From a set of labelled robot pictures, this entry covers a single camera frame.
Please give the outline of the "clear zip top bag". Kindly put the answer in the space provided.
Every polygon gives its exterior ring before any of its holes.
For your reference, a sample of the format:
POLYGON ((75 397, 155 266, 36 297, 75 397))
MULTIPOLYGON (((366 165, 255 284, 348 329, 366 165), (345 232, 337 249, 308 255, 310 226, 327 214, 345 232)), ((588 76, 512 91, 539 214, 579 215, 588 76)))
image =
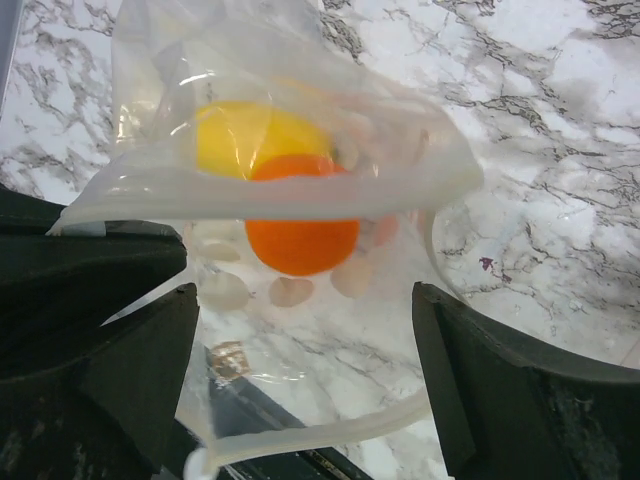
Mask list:
POLYGON ((361 442, 430 412, 418 388, 341 418, 239 429, 242 381, 314 401, 280 341, 381 334, 401 345, 414 284, 450 279, 437 213, 483 174, 419 92, 324 46, 307 1, 125 1, 111 44, 112 157, 51 227, 129 220, 181 234, 200 314, 176 416, 187 479, 255 458, 361 442))

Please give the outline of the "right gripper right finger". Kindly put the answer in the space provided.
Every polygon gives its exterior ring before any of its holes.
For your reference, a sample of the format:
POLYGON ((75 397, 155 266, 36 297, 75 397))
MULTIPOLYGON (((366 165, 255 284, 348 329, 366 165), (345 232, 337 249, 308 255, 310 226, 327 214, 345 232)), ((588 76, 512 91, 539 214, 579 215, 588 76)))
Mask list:
POLYGON ((555 347, 418 283, 412 321, 447 473, 635 479, 639 373, 555 347))

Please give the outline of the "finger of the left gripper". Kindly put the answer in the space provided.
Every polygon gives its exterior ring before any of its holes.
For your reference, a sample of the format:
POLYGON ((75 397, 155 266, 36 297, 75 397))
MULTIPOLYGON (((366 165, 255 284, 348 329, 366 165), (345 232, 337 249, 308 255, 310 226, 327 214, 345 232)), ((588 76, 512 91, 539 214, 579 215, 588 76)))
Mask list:
POLYGON ((115 221, 99 236, 48 232, 60 205, 1 190, 1 367, 19 370, 101 325, 186 267, 176 231, 115 221))

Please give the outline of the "yellow toy mango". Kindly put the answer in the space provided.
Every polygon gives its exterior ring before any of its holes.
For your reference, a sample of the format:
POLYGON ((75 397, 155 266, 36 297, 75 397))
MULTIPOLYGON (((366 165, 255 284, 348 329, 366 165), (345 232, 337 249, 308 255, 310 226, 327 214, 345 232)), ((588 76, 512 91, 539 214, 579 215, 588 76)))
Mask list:
POLYGON ((247 179, 281 155, 327 155, 329 134, 304 117, 248 101, 214 102, 196 114, 196 165, 214 175, 247 179))

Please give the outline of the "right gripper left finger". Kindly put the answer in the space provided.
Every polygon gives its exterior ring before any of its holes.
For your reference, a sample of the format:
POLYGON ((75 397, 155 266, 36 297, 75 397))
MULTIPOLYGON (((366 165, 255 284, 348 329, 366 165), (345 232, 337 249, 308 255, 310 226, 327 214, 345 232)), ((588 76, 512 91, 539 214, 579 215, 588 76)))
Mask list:
POLYGON ((199 307, 183 284, 54 367, 1 382, 4 479, 149 479, 163 465, 199 307))

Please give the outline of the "orange toy fruit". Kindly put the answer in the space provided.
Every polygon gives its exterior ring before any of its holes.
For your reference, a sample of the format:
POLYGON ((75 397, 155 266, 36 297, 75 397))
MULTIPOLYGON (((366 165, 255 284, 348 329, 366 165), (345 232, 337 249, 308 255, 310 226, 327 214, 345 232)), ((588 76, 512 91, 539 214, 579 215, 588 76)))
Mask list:
MULTIPOLYGON (((253 181, 294 176, 327 177, 345 169, 317 154, 287 154, 254 167, 253 181)), ((290 276, 311 276, 329 271, 354 252, 360 222, 350 220, 247 220, 251 249, 266 266, 290 276)))

